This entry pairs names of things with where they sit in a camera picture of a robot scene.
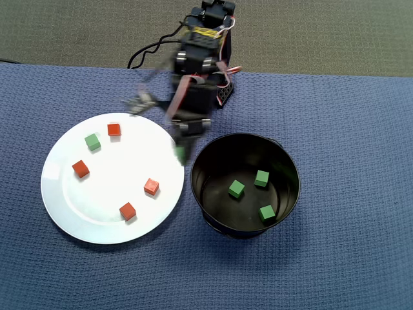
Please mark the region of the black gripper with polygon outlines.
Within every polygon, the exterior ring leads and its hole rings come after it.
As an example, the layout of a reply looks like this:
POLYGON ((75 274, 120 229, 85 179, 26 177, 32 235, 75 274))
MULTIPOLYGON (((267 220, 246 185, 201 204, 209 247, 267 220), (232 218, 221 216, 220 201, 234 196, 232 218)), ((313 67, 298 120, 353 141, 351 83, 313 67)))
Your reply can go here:
POLYGON ((210 128, 211 123, 209 115, 191 112, 180 112, 172 118, 176 148, 185 148, 185 163, 190 161, 199 136, 210 128))

